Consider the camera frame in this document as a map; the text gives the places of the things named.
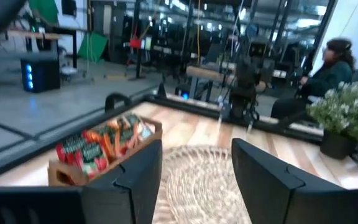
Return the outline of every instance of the woven placemat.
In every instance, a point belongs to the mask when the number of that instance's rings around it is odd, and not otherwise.
[[[230,150],[180,146],[163,151],[154,224],[248,224]]]

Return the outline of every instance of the person in green shirt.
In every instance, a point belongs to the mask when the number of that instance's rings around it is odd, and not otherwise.
[[[29,0],[32,15],[40,19],[43,25],[58,25],[58,9],[55,0]]]
[[[273,104],[271,117],[283,119],[306,109],[311,96],[324,97],[330,89],[338,88],[341,82],[350,83],[354,73],[355,59],[352,42],[347,39],[333,39],[327,43],[323,53],[323,66],[313,77],[300,80],[300,98],[279,99]]]
[[[37,21],[34,31],[38,32],[39,27],[43,27],[46,32],[53,32],[53,28],[59,25],[55,0],[29,0],[29,7]],[[39,50],[50,50],[51,41],[37,39],[37,47]]]

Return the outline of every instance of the wooden table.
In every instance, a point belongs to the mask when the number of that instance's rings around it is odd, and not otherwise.
[[[186,74],[191,77],[191,86],[189,92],[189,98],[193,99],[196,94],[198,81],[200,79],[208,80],[209,82],[218,82],[223,83],[224,75],[220,74],[217,71],[210,70],[207,68],[201,68],[196,66],[189,66],[186,69]],[[228,75],[226,80],[224,81],[225,85],[232,85],[235,81],[236,77],[234,75]],[[209,101],[209,97],[211,95],[211,88],[208,89],[206,101]]]
[[[59,38],[61,35],[70,35],[73,39],[73,67],[77,68],[77,31],[78,32],[88,32],[87,29],[82,29],[79,27],[67,27],[67,26],[53,26],[52,27],[52,34],[48,34],[49,38],[46,39],[50,39],[50,38]],[[20,35],[23,35],[25,33],[30,33],[30,34],[36,34],[36,36],[38,37],[38,39],[43,38],[43,35],[39,34],[39,33],[33,33],[33,32],[28,32],[28,31],[23,31],[20,30]]]
[[[203,105],[211,109],[215,105],[199,101],[187,101],[191,104]],[[184,144],[211,144],[230,148],[232,138],[242,138],[247,142],[265,150],[281,160],[299,167],[311,174],[338,184],[347,189],[358,188],[358,166],[349,157],[337,161],[319,152],[318,146],[283,136],[265,133],[231,124],[219,123],[216,120],[173,110],[159,105],[142,103],[133,112],[163,124],[163,148],[181,146]],[[277,122],[272,118],[261,118],[269,122]],[[292,128],[304,131],[318,131],[302,125]],[[56,159],[54,149],[0,175],[0,186],[37,186],[47,185],[48,161]]]
[[[39,33],[39,32],[30,32],[26,30],[8,30],[9,35],[22,36],[28,38],[36,38],[36,39],[47,39],[47,40],[58,40],[60,35],[53,33]]]

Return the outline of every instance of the woman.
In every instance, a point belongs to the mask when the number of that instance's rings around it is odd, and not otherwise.
[[[304,111],[306,105],[311,103],[310,96],[323,97],[328,90],[337,88],[340,82],[351,82],[355,62],[351,47],[350,40],[330,40],[323,51],[323,66],[313,77],[303,77],[300,80],[301,97],[277,100],[271,117],[282,119]]]

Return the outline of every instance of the green jacket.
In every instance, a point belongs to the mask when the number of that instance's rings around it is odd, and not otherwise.
[[[346,62],[337,62],[331,68],[317,72],[306,82],[308,94],[310,96],[324,96],[326,92],[333,88],[338,88],[339,83],[350,83],[353,71]]]

